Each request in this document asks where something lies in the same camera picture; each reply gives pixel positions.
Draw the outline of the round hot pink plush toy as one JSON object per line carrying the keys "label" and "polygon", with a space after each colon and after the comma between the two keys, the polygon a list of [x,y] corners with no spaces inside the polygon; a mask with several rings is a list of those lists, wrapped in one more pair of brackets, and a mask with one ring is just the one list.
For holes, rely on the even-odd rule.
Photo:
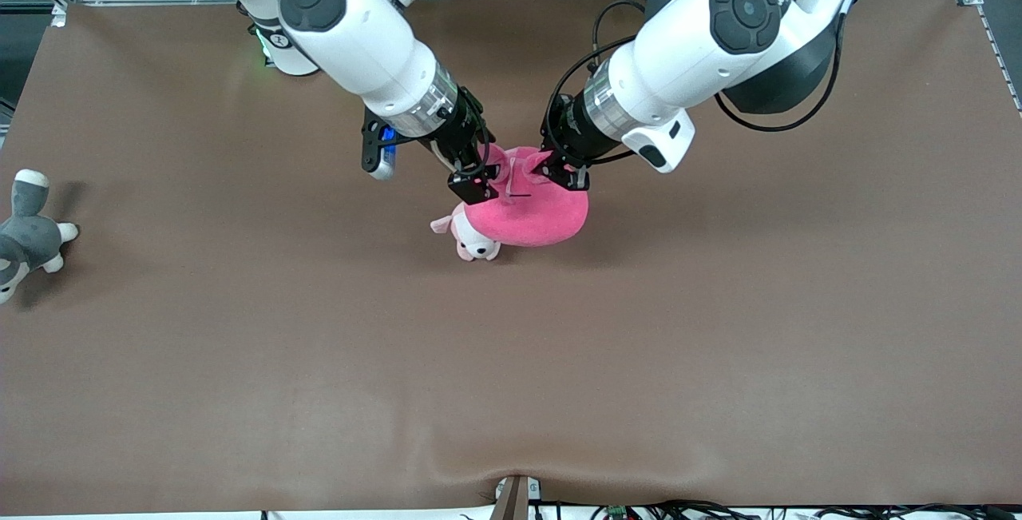
{"label": "round hot pink plush toy", "polygon": [[523,248],[550,246],[577,235],[590,211],[588,192],[562,188],[537,173],[550,155],[535,146],[490,146],[487,163],[497,166],[497,177],[489,184],[497,197],[466,206],[472,228],[490,240]]}

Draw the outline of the pale pink white puppy plush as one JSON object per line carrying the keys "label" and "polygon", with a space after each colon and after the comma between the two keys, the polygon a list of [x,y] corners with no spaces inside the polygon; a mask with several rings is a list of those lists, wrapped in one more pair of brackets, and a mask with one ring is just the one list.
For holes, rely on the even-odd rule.
{"label": "pale pink white puppy plush", "polygon": [[499,255],[501,243],[482,235],[469,222],[466,204],[459,203],[449,215],[430,222],[432,232],[450,233],[456,242],[457,254],[462,261],[493,261]]}

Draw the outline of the brown table cover mat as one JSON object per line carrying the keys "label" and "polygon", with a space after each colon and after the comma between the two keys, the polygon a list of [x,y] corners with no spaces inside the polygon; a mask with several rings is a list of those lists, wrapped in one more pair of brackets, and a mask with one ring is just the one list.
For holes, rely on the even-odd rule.
{"label": "brown table cover mat", "polygon": [[0,306],[0,515],[1022,504],[1022,116],[974,8],[860,0],[836,94],[694,109],[583,232],[457,258],[418,146],[262,65],[232,6],[48,29],[0,156],[80,225]]}

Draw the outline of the grey white husky plush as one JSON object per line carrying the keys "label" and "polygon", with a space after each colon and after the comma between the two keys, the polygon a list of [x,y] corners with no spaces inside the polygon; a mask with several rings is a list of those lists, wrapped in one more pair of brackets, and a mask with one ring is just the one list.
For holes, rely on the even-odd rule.
{"label": "grey white husky plush", "polygon": [[0,222],[0,305],[14,297],[16,288],[35,270],[61,270],[65,265],[62,247],[80,235],[76,224],[42,214],[49,190],[49,178],[40,171],[22,169],[14,177],[11,214]]}

